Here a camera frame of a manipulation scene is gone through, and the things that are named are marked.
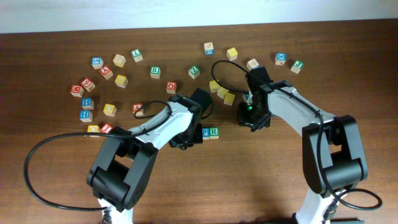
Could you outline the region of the blue P letter block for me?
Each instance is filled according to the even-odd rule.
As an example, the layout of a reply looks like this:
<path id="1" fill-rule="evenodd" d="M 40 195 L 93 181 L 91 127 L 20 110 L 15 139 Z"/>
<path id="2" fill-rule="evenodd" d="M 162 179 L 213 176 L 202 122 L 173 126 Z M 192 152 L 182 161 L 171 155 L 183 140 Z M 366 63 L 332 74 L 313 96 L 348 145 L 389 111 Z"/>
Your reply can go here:
<path id="1" fill-rule="evenodd" d="M 209 138 L 210 138 L 210 129 L 209 128 L 202 129 L 202 137 L 203 137 L 203 140 L 209 140 Z"/>

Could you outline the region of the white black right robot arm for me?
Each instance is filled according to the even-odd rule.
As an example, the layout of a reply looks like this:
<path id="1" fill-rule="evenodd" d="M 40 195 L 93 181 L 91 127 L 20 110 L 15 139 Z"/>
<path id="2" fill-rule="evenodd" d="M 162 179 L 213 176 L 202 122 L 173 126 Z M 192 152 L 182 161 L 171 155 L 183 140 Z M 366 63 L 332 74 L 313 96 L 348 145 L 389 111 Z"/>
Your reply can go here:
<path id="1" fill-rule="evenodd" d="M 238 106 L 238 123 L 252 132 L 267 128 L 278 116 L 302 138 L 303 173 L 308 191 L 293 223 L 330 223 L 339 205 L 368 177 L 368 165 L 356 120 L 335 116 L 302 97 L 289 82 L 273 82 L 265 67 L 246 73 L 247 102 Z"/>

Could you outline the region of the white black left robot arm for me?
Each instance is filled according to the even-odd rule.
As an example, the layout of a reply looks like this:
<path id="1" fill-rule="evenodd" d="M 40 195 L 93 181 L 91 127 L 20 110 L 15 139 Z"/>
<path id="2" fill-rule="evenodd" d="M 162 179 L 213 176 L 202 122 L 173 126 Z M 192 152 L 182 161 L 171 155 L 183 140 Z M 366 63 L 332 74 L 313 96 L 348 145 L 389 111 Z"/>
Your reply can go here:
<path id="1" fill-rule="evenodd" d="M 159 114 L 138 127 L 111 130 L 86 179 L 104 208 L 103 223 L 132 223 L 159 150 L 166 144 L 181 150 L 201 144 L 200 121 L 211 104 L 210 94 L 197 88 L 190 97 L 171 96 Z"/>

